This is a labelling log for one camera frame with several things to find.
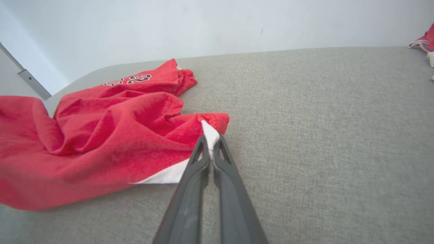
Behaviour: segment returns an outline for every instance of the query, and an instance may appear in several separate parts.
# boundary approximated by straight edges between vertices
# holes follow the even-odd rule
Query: red cloth
[[[196,82],[172,59],[68,94],[53,118],[39,99],[0,96],[0,203],[26,210],[69,204],[129,188],[189,158],[201,120],[220,133],[229,122],[224,113],[180,115],[177,96]]]
[[[407,47],[408,48],[420,47],[425,52],[433,52],[434,51],[434,24],[432,24],[431,28],[427,32],[425,32],[424,36],[410,43]]]

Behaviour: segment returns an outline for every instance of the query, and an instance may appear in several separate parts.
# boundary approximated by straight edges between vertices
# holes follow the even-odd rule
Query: white fabric
[[[213,149],[216,142],[220,139],[219,133],[206,121],[202,120],[202,129],[205,134],[205,138],[208,145],[208,151],[210,154],[210,159],[213,158]],[[141,180],[139,182],[132,182],[131,184],[171,184],[179,183],[182,174],[184,173],[185,167],[190,159],[187,158],[179,163],[176,163],[162,171],[151,175],[150,177]]]

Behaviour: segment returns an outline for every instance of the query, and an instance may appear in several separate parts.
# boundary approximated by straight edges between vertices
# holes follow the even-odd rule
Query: white wall
[[[50,94],[54,94],[73,80],[67,80],[61,73],[63,69],[53,65],[58,62],[56,58],[49,60],[40,50],[42,45],[34,41],[32,32],[27,31],[0,2],[0,42]]]
[[[0,50],[0,96],[32,96],[42,100],[18,72],[20,69]]]
[[[172,57],[404,46],[434,21],[433,0],[0,1],[68,82]]]

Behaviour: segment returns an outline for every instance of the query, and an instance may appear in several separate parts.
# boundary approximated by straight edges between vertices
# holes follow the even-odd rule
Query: gray cushion
[[[65,93],[154,69],[94,71]],[[226,141],[270,243],[432,243],[434,83],[404,47],[179,59],[198,84],[184,113],[227,112]],[[151,243],[175,185],[143,185],[47,211],[4,207],[2,243]],[[205,190],[203,243],[219,243]]]

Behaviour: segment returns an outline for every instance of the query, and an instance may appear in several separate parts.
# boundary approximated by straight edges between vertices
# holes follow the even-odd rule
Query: wrinkled cloth
[[[434,51],[434,24],[432,24],[431,28],[425,32],[421,38],[415,40],[410,43],[408,48],[420,47],[425,52],[433,52]]]
[[[65,95],[50,118],[32,97],[0,96],[0,203],[41,210],[134,186],[190,157],[204,120],[181,114],[196,84],[174,59],[155,70]]]

